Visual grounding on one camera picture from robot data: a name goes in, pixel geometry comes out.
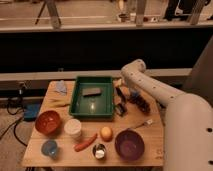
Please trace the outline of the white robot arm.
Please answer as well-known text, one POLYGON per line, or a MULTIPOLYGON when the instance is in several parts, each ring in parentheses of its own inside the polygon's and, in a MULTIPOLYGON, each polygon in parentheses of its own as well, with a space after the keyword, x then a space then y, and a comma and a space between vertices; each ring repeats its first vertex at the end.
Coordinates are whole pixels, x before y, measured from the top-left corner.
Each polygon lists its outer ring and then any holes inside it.
POLYGON ((136 59, 121 69, 125 83, 146 91, 166 107, 164 171, 213 171, 213 108, 202 97, 186 93, 145 74, 136 59))

